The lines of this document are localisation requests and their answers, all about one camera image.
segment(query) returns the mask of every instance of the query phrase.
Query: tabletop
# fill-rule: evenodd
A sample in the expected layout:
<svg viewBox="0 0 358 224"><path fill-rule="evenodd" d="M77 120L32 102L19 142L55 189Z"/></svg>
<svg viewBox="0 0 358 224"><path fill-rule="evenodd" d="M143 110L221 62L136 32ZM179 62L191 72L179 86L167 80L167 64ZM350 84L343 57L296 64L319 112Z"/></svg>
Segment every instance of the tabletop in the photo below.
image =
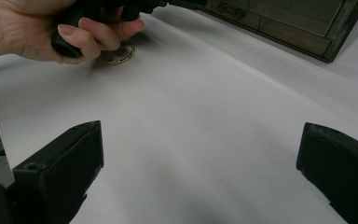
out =
<svg viewBox="0 0 358 224"><path fill-rule="evenodd" d="M327 64L179 7L142 18L117 66L0 57L10 166L100 120L104 168L74 224L345 223L296 156L305 122L358 140L358 25Z"/></svg>

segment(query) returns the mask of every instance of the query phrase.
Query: black handle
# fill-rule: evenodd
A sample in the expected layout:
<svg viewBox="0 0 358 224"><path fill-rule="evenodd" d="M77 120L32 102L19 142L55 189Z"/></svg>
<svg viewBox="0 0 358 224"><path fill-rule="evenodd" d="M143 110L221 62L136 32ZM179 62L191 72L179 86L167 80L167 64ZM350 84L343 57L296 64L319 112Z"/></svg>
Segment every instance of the black handle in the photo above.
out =
<svg viewBox="0 0 358 224"><path fill-rule="evenodd" d="M83 17L97 20L102 4L103 0L77 0L62 13L58 19L58 24L78 27L78 22ZM51 46L61 55L69 58L79 58L82 56L79 48L70 45L58 34L57 28L51 38Z"/></svg>

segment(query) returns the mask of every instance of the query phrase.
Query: ring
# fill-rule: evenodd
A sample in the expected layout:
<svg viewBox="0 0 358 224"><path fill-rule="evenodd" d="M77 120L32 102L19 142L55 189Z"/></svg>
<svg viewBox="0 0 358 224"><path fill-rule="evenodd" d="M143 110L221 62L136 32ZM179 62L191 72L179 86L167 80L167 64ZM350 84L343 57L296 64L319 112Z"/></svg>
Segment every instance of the ring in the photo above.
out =
<svg viewBox="0 0 358 224"><path fill-rule="evenodd" d="M104 51L101 52L101 55L98 57L98 61L101 62L103 65L118 65L118 64L121 64L121 63L124 63L124 62L128 61L130 58L132 58L133 54L135 53L135 45L133 45L131 42L122 41L120 43L120 48L124 47L124 46L130 46L131 47L130 53L127 56L125 56L124 58L119 59L119 60L109 59L109 58L113 57L112 55L116 52L116 50L115 51L104 50Z"/></svg>

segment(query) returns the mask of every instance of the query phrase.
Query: white surface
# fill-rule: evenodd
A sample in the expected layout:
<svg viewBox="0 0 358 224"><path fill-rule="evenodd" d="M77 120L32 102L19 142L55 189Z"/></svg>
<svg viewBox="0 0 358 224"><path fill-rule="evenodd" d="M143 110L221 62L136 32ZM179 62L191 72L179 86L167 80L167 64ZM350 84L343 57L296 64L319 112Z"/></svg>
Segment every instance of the white surface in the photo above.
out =
<svg viewBox="0 0 358 224"><path fill-rule="evenodd" d="M325 64L177 7L143 19L119 66L0 57L10 165L99 119L105 166L72 223L345 223L296 156L305 122L358 139L358 38Z"/></svg>

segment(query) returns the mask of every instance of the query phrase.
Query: skin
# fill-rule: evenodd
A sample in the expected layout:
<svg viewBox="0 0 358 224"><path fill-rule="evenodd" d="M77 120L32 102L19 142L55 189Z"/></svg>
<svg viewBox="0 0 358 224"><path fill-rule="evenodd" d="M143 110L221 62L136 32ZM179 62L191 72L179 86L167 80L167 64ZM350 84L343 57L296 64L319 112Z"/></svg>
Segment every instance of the skin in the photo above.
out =
<svg viewBox="0 0 358 224"><path fill-rule="evenodd" d="M105 23L88 18L78 27L58 24L59 34L81 49L83 57L72 59L58 54L50 45L57 15L76 0L0 0L0 55L17 54L23 58L57 63L83 63L101 54L101 50L119 48L120 40L144 29L142 20L121 21L121 8L102 9Z"/></svg>

